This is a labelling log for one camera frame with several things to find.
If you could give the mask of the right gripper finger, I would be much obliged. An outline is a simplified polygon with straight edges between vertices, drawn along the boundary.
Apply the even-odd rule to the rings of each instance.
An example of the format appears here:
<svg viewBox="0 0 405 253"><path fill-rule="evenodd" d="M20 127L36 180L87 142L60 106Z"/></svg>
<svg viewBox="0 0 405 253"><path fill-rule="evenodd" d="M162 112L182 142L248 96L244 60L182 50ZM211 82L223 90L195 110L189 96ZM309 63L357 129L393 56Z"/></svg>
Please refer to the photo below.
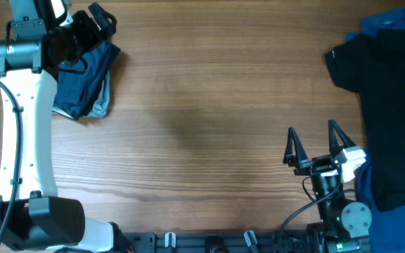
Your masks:
<svg viewBox="0 0 405 253"><path fill-rule="evenodd" d="M356 145L334 119L328 120L328 140L331 155L337 155L343 149Z"/></svg>
<svg viewBox="0 0 405 253"><path fill-rule="evenodd" d="M283 163L294 168L311 168L313 165L293 127L288 129L288 140Z"/></svg>

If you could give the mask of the blue denim shorts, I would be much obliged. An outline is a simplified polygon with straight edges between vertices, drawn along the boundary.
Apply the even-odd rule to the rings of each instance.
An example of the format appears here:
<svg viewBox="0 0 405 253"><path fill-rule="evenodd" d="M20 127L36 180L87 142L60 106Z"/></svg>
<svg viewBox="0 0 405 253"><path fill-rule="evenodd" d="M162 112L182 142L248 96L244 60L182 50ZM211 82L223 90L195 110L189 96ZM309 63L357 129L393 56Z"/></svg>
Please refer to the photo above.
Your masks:
<svg viewBox="0 0 405 253"><path fill-rule="evenodd" d="M119 53L116 45L105 41L74 66L62 63L53 112L74 120L104 118L110 105L110 68Z"/></svg>

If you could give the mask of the black t-shirt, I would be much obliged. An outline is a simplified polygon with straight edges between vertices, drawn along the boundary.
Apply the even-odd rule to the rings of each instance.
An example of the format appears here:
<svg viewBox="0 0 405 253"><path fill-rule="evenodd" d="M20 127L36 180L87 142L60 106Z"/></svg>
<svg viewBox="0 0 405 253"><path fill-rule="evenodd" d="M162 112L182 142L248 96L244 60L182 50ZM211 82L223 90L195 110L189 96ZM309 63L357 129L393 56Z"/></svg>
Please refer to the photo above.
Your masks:
<svg viewBox="0 0 405 253"><path fill-rule="evenodd" d="M360 34L325 59L334 85L360 97L378 209L405 206L405 30Z"/></svg>

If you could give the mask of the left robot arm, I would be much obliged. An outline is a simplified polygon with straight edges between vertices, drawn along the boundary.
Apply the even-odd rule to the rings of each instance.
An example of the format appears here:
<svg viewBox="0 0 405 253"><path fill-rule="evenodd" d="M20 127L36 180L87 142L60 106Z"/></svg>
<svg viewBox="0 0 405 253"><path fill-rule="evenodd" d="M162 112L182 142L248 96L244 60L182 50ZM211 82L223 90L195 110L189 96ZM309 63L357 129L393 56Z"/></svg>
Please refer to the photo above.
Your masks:
<svg viewBox="0 0 405 253"><path fill-rule="evenodd" d="M81 60L111 38L116 18L98 4L74 14L63 1L10 7L13 20L0 40L0 248L125 252L129 241L115 223L90 219L81 202L58 196L51 159L60 64Z"/></svg>

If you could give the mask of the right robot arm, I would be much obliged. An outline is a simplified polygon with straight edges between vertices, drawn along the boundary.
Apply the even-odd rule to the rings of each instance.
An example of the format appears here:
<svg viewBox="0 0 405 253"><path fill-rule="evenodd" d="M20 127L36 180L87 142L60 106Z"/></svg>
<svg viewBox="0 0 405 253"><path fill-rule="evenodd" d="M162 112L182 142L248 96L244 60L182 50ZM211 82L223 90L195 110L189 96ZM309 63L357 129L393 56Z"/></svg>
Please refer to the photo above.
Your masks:
<svg viewBox="0 0 405 253"><path fill-rule="evenodd" d="M311 181L310 203L292 213L281 225L277 246L279 252L297 248L296 239L286 230L288 224L301 213L317 207L320 222L307 225L302 236L303 252L369 252L369 232L372 215L369 207L348 199L344 184L353 181L356 170L365 163L366 154L357 146L338 123L328 121L327 155L309 158L294 128L288 129L288 140L283 163L293 168L296 176Z"/></svg>

